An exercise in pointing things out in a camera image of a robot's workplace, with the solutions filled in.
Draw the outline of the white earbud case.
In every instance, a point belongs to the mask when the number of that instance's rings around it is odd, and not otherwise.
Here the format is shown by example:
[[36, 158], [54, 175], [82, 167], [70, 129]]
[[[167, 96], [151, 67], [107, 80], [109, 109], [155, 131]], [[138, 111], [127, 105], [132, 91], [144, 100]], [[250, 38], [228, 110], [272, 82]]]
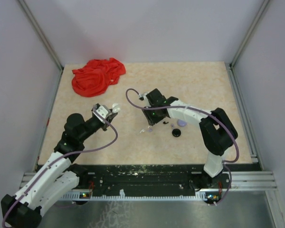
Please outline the white earbud case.
[[121, 105], [118, 103], [114, 103], [112, 105], [112, 113], [118, 113], [121, 110]]

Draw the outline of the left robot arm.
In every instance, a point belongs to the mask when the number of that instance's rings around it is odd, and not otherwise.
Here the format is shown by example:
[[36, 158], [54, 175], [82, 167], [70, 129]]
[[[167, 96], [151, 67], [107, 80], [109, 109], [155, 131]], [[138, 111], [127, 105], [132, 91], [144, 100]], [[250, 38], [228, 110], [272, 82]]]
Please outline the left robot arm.
[[2, 198], [2, 227], [36, 228], [64, 194], [75, 187], [86, 187], [89, 184], [87, 170], [74, 161], [86, 152], [85, 140], [100, 129], [106, 131], [112, 127], [111, 122], [120, 110], [119, 104], [113, 104], [112, 108], [96, 104], [88, 120], [79, 113], [71, 114], [46, 163], [14, 195]]

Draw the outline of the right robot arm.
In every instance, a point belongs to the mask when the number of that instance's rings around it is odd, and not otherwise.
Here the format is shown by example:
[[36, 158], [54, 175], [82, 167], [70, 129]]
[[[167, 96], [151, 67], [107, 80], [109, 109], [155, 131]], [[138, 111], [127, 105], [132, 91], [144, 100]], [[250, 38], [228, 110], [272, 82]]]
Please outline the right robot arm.
[[202, 139], [209, 151], [202, 180], [206, 187], [214, 188], [219, 183], [219, 174], [223, 170], [223, 155], [238, 138], [238, 133], [226, 112], [221, 108], [212, 111], [200, 110], [176, 97], [166, 98], [158, 89], [139, 95], [139, 99], [146, 103], [142, 112], [150, 126], [167, 117], [200, 128]]

